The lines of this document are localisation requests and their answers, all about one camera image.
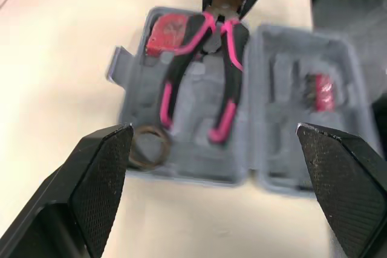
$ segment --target gray plastic tool case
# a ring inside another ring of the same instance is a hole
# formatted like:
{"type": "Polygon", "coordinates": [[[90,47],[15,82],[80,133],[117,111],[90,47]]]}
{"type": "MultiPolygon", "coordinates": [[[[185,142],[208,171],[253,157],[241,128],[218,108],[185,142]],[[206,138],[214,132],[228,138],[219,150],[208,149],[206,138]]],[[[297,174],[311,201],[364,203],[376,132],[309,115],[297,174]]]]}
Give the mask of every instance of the gray plastic tool case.
{"type": "MultiPolygon", "coordinates": [[[[149,12],[136,56],[117,47],[108,79],[126,91],[120,122],[134,128],[159,124],[163,75],[173,54],[146,55],[145,46],[157,18],[193,11],[157,7],[149,12]]],[[[299,122],[335,127],[359,134],[378,152],[379,141],[366,103],[365,87],[353,49],[338,37],[262,25],[251,32],[244,53],[242,100],[225,146],[210,144],[207,131],[221,102],[224,84],[221,51],[194,61],[180,86],[172,147],[166,162],[151,171],[129,168],[127,175],[202,184],[238,185],[250,170],[266,189],[314,196],[301,145],[299,122]],[[329,74],[334,82],[334,112],[311,112],[303,101],[307,74],[329,74]]],[[[159,147],[141,146],[147,156],[159,147]]]]}

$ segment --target textured gripper pad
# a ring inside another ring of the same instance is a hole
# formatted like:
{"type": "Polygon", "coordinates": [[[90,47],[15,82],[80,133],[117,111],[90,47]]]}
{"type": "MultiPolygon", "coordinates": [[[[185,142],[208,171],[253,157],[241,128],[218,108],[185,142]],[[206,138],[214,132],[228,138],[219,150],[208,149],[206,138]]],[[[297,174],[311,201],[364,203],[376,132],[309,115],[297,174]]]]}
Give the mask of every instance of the textured gripper pad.
{"type": "Polygon", "coordinates": [[[94,258],[102,256],[121,200],[131,131],[121,129],[102,142],[71,198],[71,209],[94,258]]]}
{"type": "MultiPolygon", "coordinates": [[[[300,124],[297,135],[317,200],[337,240],[348,258],[364,257],[385,217],[385,191],[345,146],[345,140],[360,138],[329,130],[300,124]]],[[[368,150],[360,150],[367,155],[368,150]]]]}

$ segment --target plier handle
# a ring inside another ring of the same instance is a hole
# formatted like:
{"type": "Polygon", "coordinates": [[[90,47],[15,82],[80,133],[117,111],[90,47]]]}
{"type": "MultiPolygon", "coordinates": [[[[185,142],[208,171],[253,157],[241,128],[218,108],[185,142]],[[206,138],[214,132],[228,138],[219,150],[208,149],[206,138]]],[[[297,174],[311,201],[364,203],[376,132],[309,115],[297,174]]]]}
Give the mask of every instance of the plier handle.
{"type": "Polygon", "coordinates": [[[175,50],[164,77],[160,121],[171,128],[177,95],[184,72],[192,59],[202,49],[216,30],[219,16],[225,21],[221,26],[221,42],[225,72],[225,85],[221,107],[209,139],[213,143],[223,143],[229,136],[242,89],[243,52],[249,39],[249,31],[239,21],[238,10],[242,0],[212,0],[203,13],[189,18],[182,44],[175,50]]]}

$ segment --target pink and black pliers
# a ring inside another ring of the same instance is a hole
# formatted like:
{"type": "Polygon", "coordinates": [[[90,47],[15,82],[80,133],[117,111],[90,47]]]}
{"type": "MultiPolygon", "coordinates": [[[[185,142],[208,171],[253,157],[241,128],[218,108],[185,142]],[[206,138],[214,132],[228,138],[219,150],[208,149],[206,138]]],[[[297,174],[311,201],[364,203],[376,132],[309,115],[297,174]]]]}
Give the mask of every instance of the pink and black pliers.
{"type": "Polygon", "coordinates": [[[227,140],[241,97],[242,55],[249,39],[248,29],[239,21],[238,10],[241,6],[242,0],[212,0],[204,12],[189,18],[182,44],[174,51],[174,58],[163,81],[160,121],[165,128],[170,129],[172,126],[179,85],[184,72],[215,32],[216,22],[221,16],[224,18],[221,26],[221,42],[226,82],[218,116],[209,131],[209,140],[213,143],[223,143],[227,140]]]}

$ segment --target beige table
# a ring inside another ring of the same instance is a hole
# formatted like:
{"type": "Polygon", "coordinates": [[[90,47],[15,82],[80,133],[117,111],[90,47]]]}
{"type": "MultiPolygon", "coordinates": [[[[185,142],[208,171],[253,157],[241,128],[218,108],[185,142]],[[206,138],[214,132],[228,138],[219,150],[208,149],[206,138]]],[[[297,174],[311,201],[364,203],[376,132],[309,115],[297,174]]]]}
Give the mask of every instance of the beige table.
{"type": "MultiPolygon", "coordinates": [[[[136,51],[156,5],[201,0],[8,0],[0,9],[0,234],[78,140],[114,124],[123,90],[105,80],[115,45],[136,51]]],[[[310,27],[309,0],[260,0],[246,17],[310,27]]],[[[104,257],[328,257],[316,201],[127,179],[104,257]]]]}

